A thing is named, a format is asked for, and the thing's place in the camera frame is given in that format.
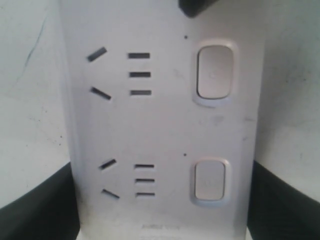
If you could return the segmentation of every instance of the white wall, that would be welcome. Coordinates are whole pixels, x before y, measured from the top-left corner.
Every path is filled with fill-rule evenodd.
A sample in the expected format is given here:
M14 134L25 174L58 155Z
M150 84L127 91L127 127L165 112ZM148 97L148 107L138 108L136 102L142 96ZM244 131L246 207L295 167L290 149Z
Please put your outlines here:
M256 158L320 201L320 1L269 0ZM0 0L0 207L69 161L48 0Z

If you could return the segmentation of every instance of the white switch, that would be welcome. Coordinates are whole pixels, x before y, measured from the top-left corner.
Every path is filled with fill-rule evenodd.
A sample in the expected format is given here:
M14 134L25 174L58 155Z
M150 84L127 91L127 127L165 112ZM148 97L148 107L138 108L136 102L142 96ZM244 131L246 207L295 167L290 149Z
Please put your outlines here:
M216 201L224 196L225 165L220 161L203 160L195 166L195 197L203 201Z
M202 48L198 53L197 92L204 99L223 99L233 82L234 54L226 46Z

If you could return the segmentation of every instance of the white faceplate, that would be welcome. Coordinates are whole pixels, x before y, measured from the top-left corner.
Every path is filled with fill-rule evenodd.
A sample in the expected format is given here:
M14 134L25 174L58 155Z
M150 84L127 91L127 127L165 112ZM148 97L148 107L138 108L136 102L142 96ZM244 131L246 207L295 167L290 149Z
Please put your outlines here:
M258 0L220 0L192 19L178 0L59 1L64 103L85 239L245 239L263 16ZM198 95L198 54L210 46L233 52L233 79L222 99ZM224 176L218 185L217 176L195 183L201 161L219 167L212 169ZM222 194L221 183L223 197L207 200Z

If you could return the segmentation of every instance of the black object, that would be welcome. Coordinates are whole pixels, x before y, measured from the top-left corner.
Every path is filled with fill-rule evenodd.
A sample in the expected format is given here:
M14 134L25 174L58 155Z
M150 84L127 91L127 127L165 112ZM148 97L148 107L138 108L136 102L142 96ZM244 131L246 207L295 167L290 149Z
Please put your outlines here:
M179 7L189 18L196 17L218 0L179 0Z
M255 162L248 228L254 240L320 240L320 203Z
M79 229L70 163L0 209L0 240L75 240Z

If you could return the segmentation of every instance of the wall outlet plate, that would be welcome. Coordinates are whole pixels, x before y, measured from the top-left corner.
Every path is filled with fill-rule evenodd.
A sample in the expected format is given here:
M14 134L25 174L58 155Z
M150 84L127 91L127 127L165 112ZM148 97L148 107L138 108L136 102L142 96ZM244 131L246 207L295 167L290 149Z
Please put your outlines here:
M245 239L262 2L220 0L195 18L183 14L178 0L59 0L57 6L83 237ZM217 99L197 89L199 54L212 46L233 56L226 68L230 89ZM206 59L206 70L220 60ZM212 81L219 70L209 74Z

